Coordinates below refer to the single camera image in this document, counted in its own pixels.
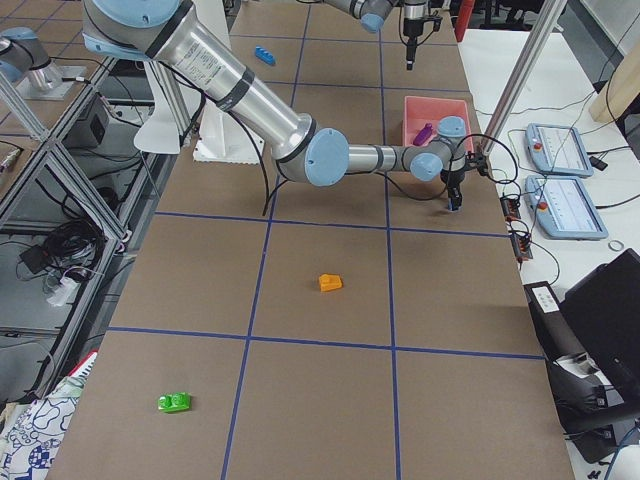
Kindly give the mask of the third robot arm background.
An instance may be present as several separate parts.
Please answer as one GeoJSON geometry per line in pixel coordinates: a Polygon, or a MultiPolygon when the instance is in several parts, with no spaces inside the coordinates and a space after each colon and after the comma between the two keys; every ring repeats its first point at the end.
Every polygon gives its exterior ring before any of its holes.
{"type": "Polygon", "coordinates": [[[58,65],[28,27],[1,32],[1,73],[24,99],[61,101],[85,72],[83,66],[58,65]]]}

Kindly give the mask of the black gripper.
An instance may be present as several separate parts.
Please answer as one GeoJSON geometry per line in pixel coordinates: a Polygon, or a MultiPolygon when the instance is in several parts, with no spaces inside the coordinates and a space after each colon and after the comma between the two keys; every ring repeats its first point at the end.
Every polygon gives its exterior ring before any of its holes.
{"type": "Polygon", "coordinates": [[[432,22],[433,30],[440,28],[440,15],[430,2],[402,2],[402,30],[400,38],[406,47],[406,69],[414,68],[418,39],[424,33],[424,25],[432,22]]]}
{"type": "Polygon", "coordinates": [[[460,185],[465,179],[466,172],[478,170],[484,174],[486,168],[487,157],[483,154],[465,154],[443,161],[441,180],[448,193],[448,209],[450,199],[459,201],[462,206],[463,196],[460,185]]]}

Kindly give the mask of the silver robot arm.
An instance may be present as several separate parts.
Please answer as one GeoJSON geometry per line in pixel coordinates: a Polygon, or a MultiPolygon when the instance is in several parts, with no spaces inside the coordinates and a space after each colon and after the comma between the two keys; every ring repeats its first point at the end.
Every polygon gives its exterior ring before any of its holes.
{"type": "Polygon", "coordinates": [[[430,1],[418,0],[326,0],[301,1],[301,4],[326,4],[359,21],[365,31],[380,33],[387,18],[395,10],[398,14],[398,36],[405,47],[405,65],[412,71],[421,45],[440,31],[443,17],[431,7],[430,1]]]}
{"type": "Polygon", "coordinates": [[[472,156],[459,116],[440,120],[424,146],[353,145],[340,131],[284,103],[201,22],[191,1],[86,1],[83,36],[95,53],[156,61],[182,76],[265,140],[288,181],[327,187],[349,174],[402,171],[423,182],[440,178],[450,210],[462,205],[461,184],[472,156]]]}

